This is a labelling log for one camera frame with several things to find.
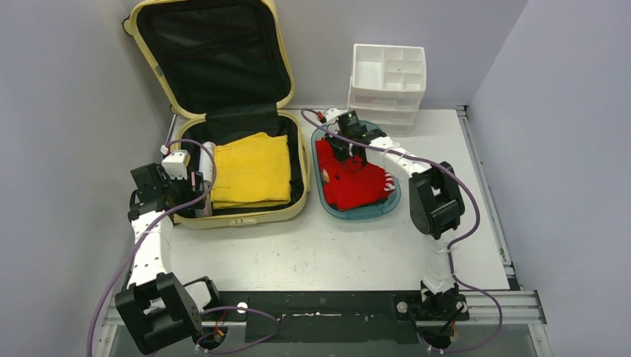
table surface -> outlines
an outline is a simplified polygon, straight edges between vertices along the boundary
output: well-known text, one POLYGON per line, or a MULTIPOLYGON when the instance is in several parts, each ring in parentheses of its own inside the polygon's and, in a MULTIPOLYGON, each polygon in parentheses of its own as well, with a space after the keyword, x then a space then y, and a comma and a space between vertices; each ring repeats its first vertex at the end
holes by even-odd
MULTIPOLYGON (((301 121, 304 139, 313 127, 301 121)), ((411 136, 395 138, 408 151, 448 161, 471 189, 482 214, 479 229, 456 246, 456 274, 483 289, 508 289, 499 249, 455 110, 422 110, 411 136)), ((182 282, 211 278, 220 291, 344 291, 419 289, 423 236, 409 217, 408 189, 386 216, 342 221, 321 206, 316 175, 302 212, 285 222, 192 230, 177 226, 170 238, 173 272, 182 282)), ((458 233, 474 223, 471 202, 458 233)))

suitcase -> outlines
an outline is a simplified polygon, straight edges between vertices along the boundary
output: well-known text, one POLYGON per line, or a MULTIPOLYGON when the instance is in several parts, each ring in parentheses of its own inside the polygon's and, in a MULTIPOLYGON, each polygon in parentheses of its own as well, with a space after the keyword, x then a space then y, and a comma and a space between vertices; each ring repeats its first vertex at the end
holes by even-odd
MULTIPOLYGON (((156 74, 172 111, 188 119, 177 138, 223 145, 257 132, 287 135, 288 204, 214 210, 202 218, 176 214, 175 222, 216 228, 298 214, 310 188, 309 156, 300 123, 282 109, 294 85, 273 0, 143 1, 123 27, 156 74)), ((196 171, 199 148, 183 144, 182 149, 191 153, 188 167, 196 171)))

blue basket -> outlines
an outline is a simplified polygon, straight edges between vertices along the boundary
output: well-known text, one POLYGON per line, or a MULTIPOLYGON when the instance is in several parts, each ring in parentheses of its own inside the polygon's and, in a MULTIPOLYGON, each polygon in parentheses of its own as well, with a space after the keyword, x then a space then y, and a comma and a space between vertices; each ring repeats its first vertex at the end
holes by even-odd
MULTIPOLYGON (((368 130, 379 129, 379 127, 369 121, 361 120, 360 123, 365 124, 368 130)), ((311 135, 311 152, 313 154, 313 169, 315 170, 315 182, 318 184, 318 193, 320 194, 320 203, 322 203, 322 207, 330 213, 331 216, 334 216, 339 219, 345 219, 350 221, 356 221, 361 219, 372 219, 381 217, 384 214, 392 211, 401 200, 401 187, 399 186, 399 181, 393 177, 394 179, 394 192, 388 196, 388 199, 385 202, 380 203, 378 205, 370 205, 364 207, 354 208, 352 210, 340 211, 333 207, 331 207, 327 200, 324 197, 323 186, 326 183, 322 173, 320 171, 320 164, 318 163, 318 154, 316 151, 316 141, 322 139, 324 137, 324 132, 316 129, 311 135)))

wall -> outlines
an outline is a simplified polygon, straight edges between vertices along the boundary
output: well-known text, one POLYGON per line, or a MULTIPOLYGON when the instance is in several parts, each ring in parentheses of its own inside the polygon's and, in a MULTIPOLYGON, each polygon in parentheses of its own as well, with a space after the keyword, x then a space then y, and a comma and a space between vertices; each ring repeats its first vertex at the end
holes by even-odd
POLYGON ((82 356, 170 113, 118 1, 0 4, 0 356, 82 356))
POLYGON ((353 43, 423 46, 423 107, 469 103, 527 0, 276 0, 292 104, 346 106, 353 43))
POLYGON ((530 0, 469 108, 557 357, 629 356, 631 2, 530 0))

yellow clothing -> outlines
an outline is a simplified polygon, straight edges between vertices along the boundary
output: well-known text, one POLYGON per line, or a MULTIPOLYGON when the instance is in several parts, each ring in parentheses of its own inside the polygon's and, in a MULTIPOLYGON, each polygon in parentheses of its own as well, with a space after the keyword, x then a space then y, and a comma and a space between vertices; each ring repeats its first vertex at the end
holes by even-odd
POLYGON ((291 167, 287 135, 250 135, 215 149, 213 209, 272 207, 289 203, 291 167))

